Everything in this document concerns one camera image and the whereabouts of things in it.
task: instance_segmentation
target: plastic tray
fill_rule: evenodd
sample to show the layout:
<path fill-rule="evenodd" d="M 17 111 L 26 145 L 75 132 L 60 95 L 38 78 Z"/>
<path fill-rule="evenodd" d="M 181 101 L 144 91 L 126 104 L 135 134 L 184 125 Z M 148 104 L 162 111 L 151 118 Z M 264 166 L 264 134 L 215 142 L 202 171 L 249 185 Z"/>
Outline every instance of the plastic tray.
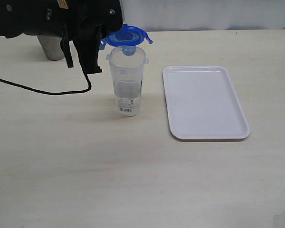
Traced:
<path fill-rule="evenodd" d="M 170 66 L 163 72 L 171 133 L 181 140 L 243 140 L 250 128 L 227 71 Z"/>

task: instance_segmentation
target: gray cylinder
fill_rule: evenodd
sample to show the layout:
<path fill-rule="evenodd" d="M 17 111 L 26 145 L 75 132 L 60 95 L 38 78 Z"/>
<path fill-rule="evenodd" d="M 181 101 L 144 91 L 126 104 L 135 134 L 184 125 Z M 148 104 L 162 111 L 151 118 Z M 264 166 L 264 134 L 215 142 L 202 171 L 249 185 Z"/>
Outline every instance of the gray cylinder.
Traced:
<path fill-rule="evenodd" d="M 47 58 L 52 61 L 61 60 L 65 57 L 60 47 L 61 38 L 37 36 Z"/>

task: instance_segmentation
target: blue bottle cap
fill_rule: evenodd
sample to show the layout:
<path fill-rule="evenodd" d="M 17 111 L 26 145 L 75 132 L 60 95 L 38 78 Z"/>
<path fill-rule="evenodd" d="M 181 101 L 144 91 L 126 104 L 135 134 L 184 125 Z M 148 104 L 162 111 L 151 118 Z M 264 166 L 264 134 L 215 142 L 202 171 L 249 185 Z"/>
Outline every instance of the blue bottle cap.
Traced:
<path fill-rule="evenodd" d="M 122 29 L 118 32 L 113 32 L 107 38 L 101 40 L 100 50 L 104 50 L 106 44 L 113 47 L 119 46 L 136 46 L 143 43 L 144 39 L 147 39 L 149 44 L 153 41 L 149 38 L 148 33 L 138 27 L 124 24 Z"/>

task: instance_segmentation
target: white table surface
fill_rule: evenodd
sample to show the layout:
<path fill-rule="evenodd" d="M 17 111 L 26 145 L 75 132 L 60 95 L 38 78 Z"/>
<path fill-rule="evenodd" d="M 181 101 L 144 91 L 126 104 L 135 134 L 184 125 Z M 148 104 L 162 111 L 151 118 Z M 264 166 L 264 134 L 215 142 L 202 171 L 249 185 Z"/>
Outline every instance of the white table surface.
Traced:
<path fill-rule="evenodd" d="M 121 117 L 105 56 L 83 95 L 0 83 L 0 228 L 271 228 L 285 209 L 285 30 L 152 32 L 141 47 L 143 106 Z M 0 38 L 0 77 L 49 91 L 86 87 L 76 67 L 46 60 L 35 37 Z M 252 134 L 179 142 L 162 71 L 220 65 Z"/>

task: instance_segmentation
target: wall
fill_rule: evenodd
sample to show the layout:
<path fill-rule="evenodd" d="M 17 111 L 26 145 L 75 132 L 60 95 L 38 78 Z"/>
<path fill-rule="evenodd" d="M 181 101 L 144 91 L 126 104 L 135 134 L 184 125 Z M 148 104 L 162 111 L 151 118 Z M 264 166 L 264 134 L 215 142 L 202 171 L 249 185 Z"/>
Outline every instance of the wall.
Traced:
<path fill-rule="evenodd" d="M 123 0 L 125 22 L 148 31 L 285 29 L 285 0 Z"/>

